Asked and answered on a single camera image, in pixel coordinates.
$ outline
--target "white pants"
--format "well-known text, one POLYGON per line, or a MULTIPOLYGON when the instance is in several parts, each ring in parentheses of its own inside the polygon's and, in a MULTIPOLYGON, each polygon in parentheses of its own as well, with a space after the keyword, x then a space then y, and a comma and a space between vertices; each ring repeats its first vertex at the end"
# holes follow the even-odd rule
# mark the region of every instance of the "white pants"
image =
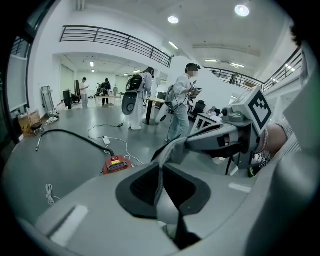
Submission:
POLYGON ((171 141, 176 137, 186 137, 189 131, 189 118, 188 108, 185 105, 181 105, 174 110, 173 120, 168 133, 168 140, 171 141))
POLYGON ((81 94, 82 99, 82 108, 87 109, 88 108, 88 94, 81 94))
POLYGON ((134 109, 132 114, 129 115, 129 122, 131 123, 132 130, 139 130, 142 122, 142 116, 144 114, 144 100, 139 96, 136 98, 134 109))

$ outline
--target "black backpack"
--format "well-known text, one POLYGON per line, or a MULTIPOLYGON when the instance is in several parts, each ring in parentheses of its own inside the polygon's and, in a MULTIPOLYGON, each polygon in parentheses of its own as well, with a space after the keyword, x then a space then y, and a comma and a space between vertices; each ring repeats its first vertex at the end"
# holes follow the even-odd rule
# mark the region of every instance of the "black backpack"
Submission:
POLYGON ((143 78, 139 74, 134 74, 132 78, 129 79, 128 83, 126 84, 126 91, 127 92, 136 92, 140 88, 143 83, 143 78))

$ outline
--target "person in black clothing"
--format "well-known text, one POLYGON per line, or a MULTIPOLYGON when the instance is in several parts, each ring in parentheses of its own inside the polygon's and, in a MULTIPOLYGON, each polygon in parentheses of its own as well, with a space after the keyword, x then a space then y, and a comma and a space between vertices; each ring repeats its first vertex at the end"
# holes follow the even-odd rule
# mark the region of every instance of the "person in black clothing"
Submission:
MULTIPOLYGON (((111 90, 111 84, 110 84, 108 78, 106 78, 104 80, 104 83, 101 84, 101 88, 102 88, 103 94, 108 95, 107 90, 111 90)), ((103 98, 102 99, 102 106, 105 105, 105 101, 106 101, 107 104, 109 104, 109 99, 108 98, 103 98)))

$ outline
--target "round ceiling light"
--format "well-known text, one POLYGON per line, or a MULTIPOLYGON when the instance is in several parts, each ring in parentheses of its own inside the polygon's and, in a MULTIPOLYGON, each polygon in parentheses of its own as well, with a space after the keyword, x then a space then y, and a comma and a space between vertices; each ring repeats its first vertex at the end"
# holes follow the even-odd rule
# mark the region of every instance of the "round ceiling light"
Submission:
POLYGON ((168 21, 169 21, 170 23, 172 23, 172 24, 177 24, 177 23, 179 22, 179 19, 178 19, 177 17, 175 17, 175 16, 170 16, 170 17, 168 18, 168 21))
POLYGON ((234 8, 234 11, 236 14, 238 14, 239 16, 242 16, 242 17, 246 17, 250 13, 248 7, 246 7, 244 5, 237 5, 234 8))

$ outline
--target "yellow label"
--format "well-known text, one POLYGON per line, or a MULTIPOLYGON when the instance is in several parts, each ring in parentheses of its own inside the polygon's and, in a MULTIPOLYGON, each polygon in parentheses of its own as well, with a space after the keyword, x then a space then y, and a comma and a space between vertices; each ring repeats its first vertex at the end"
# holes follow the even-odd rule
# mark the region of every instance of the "yellow label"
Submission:
POLYGON ((120 163, 120 160, 116 160, 116 161, 111 161, 111 164, 114 165, 114 164, 119 164, 120 163))

